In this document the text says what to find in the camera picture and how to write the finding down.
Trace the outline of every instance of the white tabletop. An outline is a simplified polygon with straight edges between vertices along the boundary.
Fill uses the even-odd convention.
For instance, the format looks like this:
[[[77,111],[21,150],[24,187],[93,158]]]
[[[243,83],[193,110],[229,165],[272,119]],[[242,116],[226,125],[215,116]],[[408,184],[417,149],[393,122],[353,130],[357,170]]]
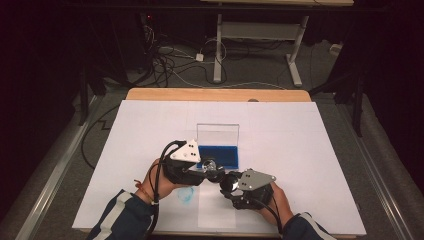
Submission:
[[[364,235],[363,223],[315,103],[122,102],[73,228],[90,229],[121,189],[135,191],[151,162],[173,140],[196,138],[198,123],[239,124],[240,170],[277,177],[294,212],[309,212],[331,234]],[[207,181],[160,202],[156,231],[271,234],[249,210],[235,210]]]

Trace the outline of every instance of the white triangular mount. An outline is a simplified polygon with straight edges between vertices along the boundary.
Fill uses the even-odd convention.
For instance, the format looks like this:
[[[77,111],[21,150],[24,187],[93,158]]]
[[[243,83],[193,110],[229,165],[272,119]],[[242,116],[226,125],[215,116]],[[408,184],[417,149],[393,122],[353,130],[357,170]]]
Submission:
[[[200,162],[199,146],[193,139],[171,154],[172,160],[184,162]]]

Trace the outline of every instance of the human hand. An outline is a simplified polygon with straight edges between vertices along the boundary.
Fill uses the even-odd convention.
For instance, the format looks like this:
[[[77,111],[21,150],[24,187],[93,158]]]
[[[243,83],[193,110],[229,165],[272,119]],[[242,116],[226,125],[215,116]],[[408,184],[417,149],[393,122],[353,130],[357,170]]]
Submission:
[[[273,197],[274,200],[271,199],[268,206],[280,216],[281,224],[284,226],[290,218],[293,217],[293,212],[290,209],[289,201],[284,193],[283,189],[277,186],[275,182],[271,183],[272,190],[274,191]],[[257,210],[259,214],[269,223],[273,225],[277,225],[277,221],[275,217],[268,211],[266,208],[262,208],[261,210]]]
[[[141,186],[135,192],[135,194],[147,204],[151,204],[151,202],[154,199],[152,186],[155,187],[155,184],[156,184],[156,172],[158,169],[158,165],[159,165],[159,159],[156,159],[151,166],[150,179],[149,179],[149,171],[148,171],[146,173],[146,177],[144,178],[144,181],[141,183]],[[176,188],[180,188],[180,187],[188,187],[188,186],[182,185],[182,184],[174,184],[171,181],[169,181],[169,179],[165,177],[163,173],[163,168],[162,168],[159,174],[159,185],[158,185],[159,199],[162,199],[168,196],[169,194],[171,194],[172,190]]]

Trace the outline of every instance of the white desk frame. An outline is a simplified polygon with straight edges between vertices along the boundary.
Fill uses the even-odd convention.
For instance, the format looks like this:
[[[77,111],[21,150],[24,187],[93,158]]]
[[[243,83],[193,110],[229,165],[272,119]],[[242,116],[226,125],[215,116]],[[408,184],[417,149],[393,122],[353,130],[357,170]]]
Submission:
[[[301,24],[242,23],[222,22],[222,14],[218,14],[216,58],[213,81],[216,83],[221,82],[222,38],[294,40],[293,52],[292,54],[286,55],[286,60],[294,85],[296,87],[301,87],[302,80],[300,79],[295,60],[300,44],[302,43],[308,18],[309,16],[304,16]]]
[[[208,2],[222,3],[259,3],[259,4],[287,4],[287,5],[323,5],[323,6],[351,6],[352,0],[203,0]],[[301,87],[299,71],[296,66],[296,56],[302,43],[303,34],[306,30],[309,16],[303,16],[299,24],[273,24],[273,23],[244,23],[223,22],[222,15],[218,14],[217,21],[217,44],[214,66],[213,81],[221,82],[221,40],[222,38],[249,38],[270,40],[294,40],[294,48],[291,54],[286,55],[286,61],[292,76],[294,86]]]

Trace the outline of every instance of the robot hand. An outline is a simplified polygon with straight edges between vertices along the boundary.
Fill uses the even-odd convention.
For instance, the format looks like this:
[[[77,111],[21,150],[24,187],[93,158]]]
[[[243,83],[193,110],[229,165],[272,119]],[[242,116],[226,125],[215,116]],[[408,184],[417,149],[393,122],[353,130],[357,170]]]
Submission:
[[[214,162],[213,158],[201,158],[195,140],[176,141],[178,147],[163,159],[165,176],[174,184],[198,186],[205,178],[219,183],[225,176],[225,169]],[[202,170],[191,170],[197,163],[202,163]]]
[[[236,209],[257,209],[266,207],[274,191],[271,182],[274,176],[248,169],[245,172],[229,172],[221,180],[221,193],[233,202]]]

